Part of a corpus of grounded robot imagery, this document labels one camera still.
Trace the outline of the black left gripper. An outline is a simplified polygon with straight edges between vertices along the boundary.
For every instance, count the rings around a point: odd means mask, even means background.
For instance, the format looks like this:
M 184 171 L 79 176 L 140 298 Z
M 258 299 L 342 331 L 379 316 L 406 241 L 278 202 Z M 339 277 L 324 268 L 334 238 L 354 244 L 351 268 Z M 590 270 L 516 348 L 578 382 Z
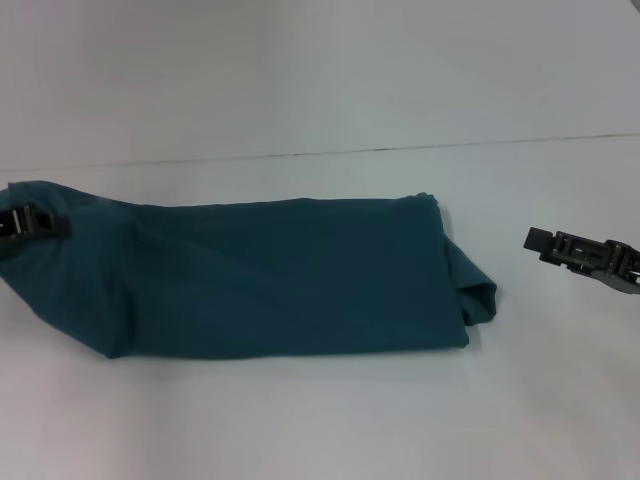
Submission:
M 71 234 L 70 222 L 41 210 L 34 205 L 21 205 L 0 211 L 0 249 L 13 238 L 67 238 Z

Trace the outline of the teal t-shirt with pink print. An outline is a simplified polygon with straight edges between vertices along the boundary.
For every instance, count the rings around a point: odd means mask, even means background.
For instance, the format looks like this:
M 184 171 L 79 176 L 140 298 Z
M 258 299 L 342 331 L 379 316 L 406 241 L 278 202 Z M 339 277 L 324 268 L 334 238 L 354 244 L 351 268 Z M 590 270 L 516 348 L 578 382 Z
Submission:
M 12 183 L 67 238 L 13 238 L 0 279 L 109 358 L 198 360 L 462 348 L 496 285 L 448 238 L 436 199 L 163 207 Z

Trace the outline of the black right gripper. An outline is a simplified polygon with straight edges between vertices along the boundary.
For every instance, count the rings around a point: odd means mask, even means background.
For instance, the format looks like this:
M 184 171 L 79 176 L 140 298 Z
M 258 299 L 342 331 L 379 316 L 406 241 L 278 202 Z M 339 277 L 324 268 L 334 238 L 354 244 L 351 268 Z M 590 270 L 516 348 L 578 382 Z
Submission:
M 630 295 L 640 295 L 640 251 L 615 240 L 605 243 L 531 227 L 523 248 L 539 254 L 539 260 L 591 276 L 604 271 L 602 282 Z

